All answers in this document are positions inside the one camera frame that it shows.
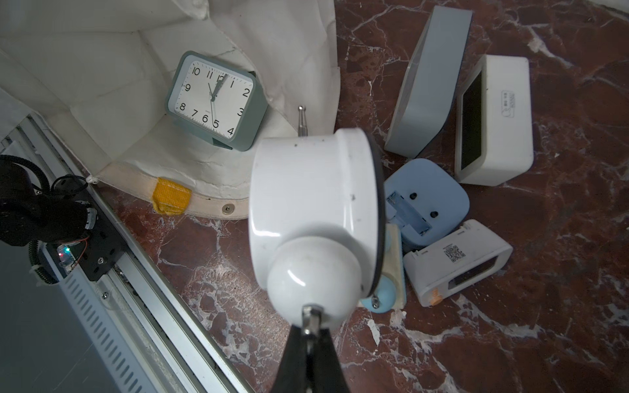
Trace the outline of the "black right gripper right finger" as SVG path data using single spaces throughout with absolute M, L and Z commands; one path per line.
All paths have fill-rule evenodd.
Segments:
M 350 392 L 329 329 L 311 337 L 311 392 Z

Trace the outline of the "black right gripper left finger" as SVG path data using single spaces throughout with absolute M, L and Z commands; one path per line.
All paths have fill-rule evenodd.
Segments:
M 278 373 L 270 392 L 307 392 L 311 338 L 300 327 L 291 326 Z

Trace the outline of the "blue twin bell alarm clock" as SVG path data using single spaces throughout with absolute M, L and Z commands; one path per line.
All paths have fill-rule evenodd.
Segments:
M 384 314 L 406 306 L 406 284 L 403 267 L 401 231 L 395 224 L 387 224 L 383 270 L 378 286 L 371 297 L 361 299 L 359 307 L 375 314 Z

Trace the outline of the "white cube alarm clock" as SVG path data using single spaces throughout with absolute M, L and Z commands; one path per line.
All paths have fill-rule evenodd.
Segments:
M 432 307 L 501 270 L 514 248 L 475 219 L 422 250 L 403 265 L 419 303 Z

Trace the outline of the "white twin bell alarm clock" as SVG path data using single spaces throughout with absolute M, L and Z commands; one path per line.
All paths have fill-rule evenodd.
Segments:
M 338 328 L 373 295 L 383 271 L 383 172 L 363 129 L 309 134 L 298 109 L 294 138 L 257 148 L 248 230 L 259 286 L 306 335 Z

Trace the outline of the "light blue face alarm clock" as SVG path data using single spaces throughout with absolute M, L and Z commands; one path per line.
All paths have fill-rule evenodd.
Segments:
M 384 182 L 386 218 L 404 249 L 418 250 L 450 234 L 467 216 L 468 194 L 440 166 L 414 159 Z

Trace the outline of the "white digital clock dark screen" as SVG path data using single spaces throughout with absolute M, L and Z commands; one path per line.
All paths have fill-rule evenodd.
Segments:
M 455 179 L 494 187 L 534 162 L 529 60 L 482 56 L 456 100 Z

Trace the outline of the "grey square analog clock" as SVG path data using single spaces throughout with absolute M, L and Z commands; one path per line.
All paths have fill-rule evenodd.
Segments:
M 454 100 L 473 12 L 436 6 L 401 85 L 384 149 L 415 158 L 441 132 Z

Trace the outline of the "white canvas bag yellow handles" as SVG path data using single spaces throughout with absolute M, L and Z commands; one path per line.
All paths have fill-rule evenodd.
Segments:
M 181 129 L 165 99 L 185 52 L 252 72 L 269 104 L 254 143 L 332 134 L 340 95 L 331 1 L 4 1 L 1 135 L 39 118 L 89 178 L 157 211 L 165 181 L 190 191 L 185 211 L 245 219 L 256 153 Z

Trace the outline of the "green square analog clock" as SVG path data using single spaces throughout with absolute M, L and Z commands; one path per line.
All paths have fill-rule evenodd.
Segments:
M 268 107 L 254 73 L 193 51 L 181 57 L 165 99 L 181 129 L 239 152 L 253 146 Z

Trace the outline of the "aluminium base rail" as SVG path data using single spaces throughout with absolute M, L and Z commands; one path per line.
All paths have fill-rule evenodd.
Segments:
M 251 391 L 217 301 L 234 223 L 166 218 L 103 183 L 85 196 L 99 218 L 80 265 L 62 273 L 42 251 L 54 285 L 26 247 L 1 247 L 3 391 Z

